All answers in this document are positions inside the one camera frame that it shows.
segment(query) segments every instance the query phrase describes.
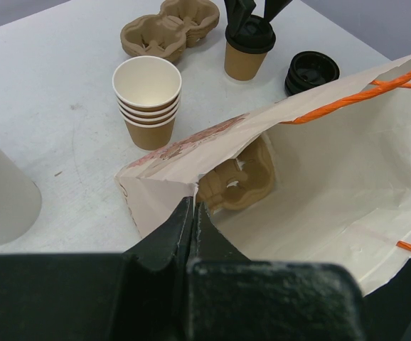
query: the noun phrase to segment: orange twisted rope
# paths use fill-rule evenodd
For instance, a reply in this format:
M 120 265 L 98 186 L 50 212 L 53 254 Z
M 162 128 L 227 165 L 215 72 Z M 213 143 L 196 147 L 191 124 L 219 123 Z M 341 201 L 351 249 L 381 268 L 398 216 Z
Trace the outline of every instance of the orange twisted rope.
M 337 109 L 347 107 L 348 105 L 359 103 L 367 99 L 377 97 L 380 94 L 385 94 L 386 92 L 394 90 L 397 87 L 411 89 L 411 83 L 408 83 L 410 80 L 411 80 L 411 71 L 409 71 L 407 74 L 403 76 L 400 76 L 399 78 L 395 78 L 394 80 L 387 81 L 387 82 L 381 81 L 381 80 L 373 80 L 371 84 L 377 85 L 377 87 L 374 87 L 373 89 L 362 91 L 362 92 L 359 92 L 358 94 L 353 94 L 351 96 L 347 96 L 342 99 L 339 99 L 338 101 L 335 101 L 333 103 L 324 105 L 323 107 L 315 109 L 312 112 L 305 114 L 304 116 L 297 117 L 294 121 L 281 122 L 281 123 L 283 124 L 307 123 L 315 119 L 319 119 L 322 116 L 326 116 L 327 114 L 330 114 L 331 112 L 334 112 Z M 397 243 L 397 246 L 401 247 L 402 249 L 411 251 L 411 244 L 408 244 L 401 240 Z

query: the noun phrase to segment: cardboard cup holder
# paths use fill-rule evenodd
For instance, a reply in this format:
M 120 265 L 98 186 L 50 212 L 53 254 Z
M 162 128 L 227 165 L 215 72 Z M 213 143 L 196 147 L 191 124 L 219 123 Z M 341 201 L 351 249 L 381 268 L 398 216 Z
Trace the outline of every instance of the cardboard cup holder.
M 237 157 L 226 160 L 199 180 L 198 202 L 214 213 L 220 208 L 243 210 L 273 189 L 275 171 L 269 150 L 258 137 Z
M 209 0 L 165 0 L 158 14 L 141 16 L 125 25 L 120 40 L 130 56 L 154 55 L 173 62 L 219 20 L 220 11 Z

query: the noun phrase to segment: stack of paper cups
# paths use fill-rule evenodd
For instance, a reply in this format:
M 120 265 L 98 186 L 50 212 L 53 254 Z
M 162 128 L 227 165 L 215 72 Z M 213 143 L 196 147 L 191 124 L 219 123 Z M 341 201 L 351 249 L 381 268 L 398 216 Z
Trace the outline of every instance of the stack of paper cups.
M 39 189 L 0 150 L 0 244 L 26 232 L 40 210 Z
M 123 62 L 112 86 L 134 144 L 148 151 L 165 146 L 180 107 L 182 77 L 162 58 L 143 55 Z

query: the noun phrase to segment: white cylinder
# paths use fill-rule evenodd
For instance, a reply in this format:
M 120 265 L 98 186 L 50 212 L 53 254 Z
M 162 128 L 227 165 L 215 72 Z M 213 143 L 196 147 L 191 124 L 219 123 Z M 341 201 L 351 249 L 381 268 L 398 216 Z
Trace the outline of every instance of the white cylinder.
M 0 150 L 0 244 L 24 234 L 40 210 L 40 190 Z

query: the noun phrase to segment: white paper bag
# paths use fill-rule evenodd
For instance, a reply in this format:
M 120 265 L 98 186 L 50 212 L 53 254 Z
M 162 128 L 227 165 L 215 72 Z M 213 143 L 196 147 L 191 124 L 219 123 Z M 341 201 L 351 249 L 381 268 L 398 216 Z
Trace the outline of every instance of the white paper bag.
M 341 264 L 370 293 L 411 257 L 396 247 L 411 243 L 411 88 L 397 87 L 410 78 L 408 56 L 328 83 L 150 153 L 116 183 L 145 237 L 196 194 L 203 175 L 263 134 L 276 187 L 245 210 L 219 212 L 217 228 L 251 259 Z M 279 124 L 310 120 L 392 83 L 391 91 L 309 123 Z

